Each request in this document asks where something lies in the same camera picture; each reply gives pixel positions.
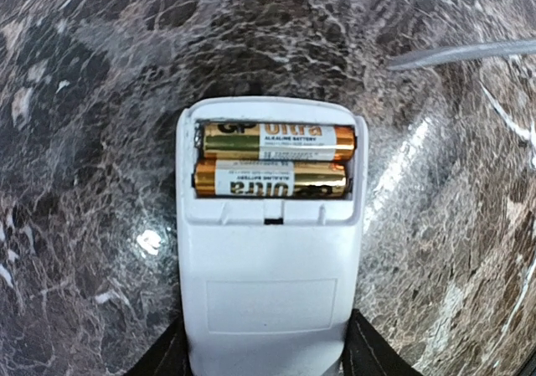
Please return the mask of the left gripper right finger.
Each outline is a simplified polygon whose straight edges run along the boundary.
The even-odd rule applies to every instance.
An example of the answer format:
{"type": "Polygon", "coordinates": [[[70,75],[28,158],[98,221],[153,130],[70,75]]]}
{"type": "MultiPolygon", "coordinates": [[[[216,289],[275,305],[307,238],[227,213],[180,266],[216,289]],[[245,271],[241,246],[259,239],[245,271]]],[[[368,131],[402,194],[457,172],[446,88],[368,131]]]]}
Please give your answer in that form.
{"type": "Polygon", "coordinates": [[[419,376],[358,309],[348,321],[342,364],[344,376],[419,376]]]}

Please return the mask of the large white remote control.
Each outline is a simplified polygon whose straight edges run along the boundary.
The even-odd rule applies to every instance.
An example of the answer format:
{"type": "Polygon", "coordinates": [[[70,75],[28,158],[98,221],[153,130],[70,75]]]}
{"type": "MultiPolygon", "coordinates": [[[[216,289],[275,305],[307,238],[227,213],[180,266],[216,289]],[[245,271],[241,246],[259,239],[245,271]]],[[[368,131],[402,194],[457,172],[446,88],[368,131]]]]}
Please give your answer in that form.
{"type": "Polygon", "coordinates": [[[363,117],[276,96],[205,99],[176,131],[180,289],[195,375],[335,375],[358,278],[369,163],[363,117]],[[353,128],[341,198],[199,197],[193,173],[209,122],[353,128]]]}

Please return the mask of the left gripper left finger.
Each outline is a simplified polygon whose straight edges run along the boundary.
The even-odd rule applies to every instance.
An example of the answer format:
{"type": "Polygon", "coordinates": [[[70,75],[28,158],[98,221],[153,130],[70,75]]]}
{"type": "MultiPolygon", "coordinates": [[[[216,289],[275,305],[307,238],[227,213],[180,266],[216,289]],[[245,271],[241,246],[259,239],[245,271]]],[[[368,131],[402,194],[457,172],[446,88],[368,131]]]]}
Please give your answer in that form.
{"type": "Polygon", "coordinates": [[[188,339],[183,321],[174,321],[126,376],[189,376],[188,339]]]}

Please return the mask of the yellow handled screwdriver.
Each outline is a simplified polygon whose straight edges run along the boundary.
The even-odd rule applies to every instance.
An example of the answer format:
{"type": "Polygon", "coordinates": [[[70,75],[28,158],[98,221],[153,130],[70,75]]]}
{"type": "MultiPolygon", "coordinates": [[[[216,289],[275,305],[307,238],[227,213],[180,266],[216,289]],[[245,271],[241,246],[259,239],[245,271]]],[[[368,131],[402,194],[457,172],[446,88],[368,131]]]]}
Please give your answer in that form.
{"type": "Polygon", "coordinates": [[[535,54],[535,39],[497,41],[411,51],[393,57],[387,64],[387,68],[389,70],[412,70],[464,60],[519,54],[535,54]]]}

